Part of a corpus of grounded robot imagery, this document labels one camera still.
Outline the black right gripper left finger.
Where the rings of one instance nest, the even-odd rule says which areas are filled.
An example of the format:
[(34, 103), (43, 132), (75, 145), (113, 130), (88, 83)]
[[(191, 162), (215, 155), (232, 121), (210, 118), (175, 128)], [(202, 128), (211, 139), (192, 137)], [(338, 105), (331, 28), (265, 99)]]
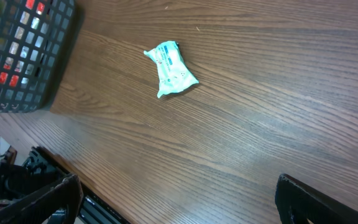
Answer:
[(56, 211), (62, 209), (64, 214), (56, 218), (55, 223), (74, 223), (76, 214), (69, 215), (67, 204), (58, 199), (58, 191), (62, 189), (57, 180), (5, 208), (0, 209), (0, 224), (3, 223), (43, 223)]

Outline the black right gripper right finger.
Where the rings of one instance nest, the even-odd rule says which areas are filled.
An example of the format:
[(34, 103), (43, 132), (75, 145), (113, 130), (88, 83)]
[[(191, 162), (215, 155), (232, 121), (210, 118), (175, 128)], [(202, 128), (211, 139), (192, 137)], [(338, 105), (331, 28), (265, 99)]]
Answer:
[(288, 174), (278, 178), (275, 204), (286, 224), (358, 224), (358, 211)]

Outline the teal wet wipes packet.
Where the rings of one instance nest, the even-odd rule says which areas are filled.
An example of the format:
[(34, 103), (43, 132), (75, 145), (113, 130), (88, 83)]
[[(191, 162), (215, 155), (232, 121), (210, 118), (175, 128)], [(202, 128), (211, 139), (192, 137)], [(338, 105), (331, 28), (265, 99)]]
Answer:
[(157, 66), (158, 93), (157, 98), (172, 93), (181, 93), (189, 87), (199, 84), (196, 77), (186, 67), (177, 42), (162, 42), (154, 49), (144, 51)]

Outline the grey plastic mesh basket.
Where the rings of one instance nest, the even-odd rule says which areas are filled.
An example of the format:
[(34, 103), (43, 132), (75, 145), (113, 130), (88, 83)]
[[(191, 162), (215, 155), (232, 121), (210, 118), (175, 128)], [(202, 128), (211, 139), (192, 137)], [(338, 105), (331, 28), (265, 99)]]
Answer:
[(79, 11), (75, 0), (0, 0), (0, 113), (50, 104)]

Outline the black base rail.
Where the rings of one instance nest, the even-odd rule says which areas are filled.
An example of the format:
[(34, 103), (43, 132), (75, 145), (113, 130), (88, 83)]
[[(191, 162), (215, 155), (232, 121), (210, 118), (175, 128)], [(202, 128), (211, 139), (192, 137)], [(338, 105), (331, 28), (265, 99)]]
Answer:
[(39, 174), (57, 174), (61, 190), (57, 198), (67, 204), (69, 215), (77, 215), (77, 219), (86, 224), (129, 224), (115, 209), (99, 198), (82, 183), (79, 177), (66, 170), (63, 162), (52, 155), (44, 147), (33, 147), (25, 165), (31, 169), (41, 169)]

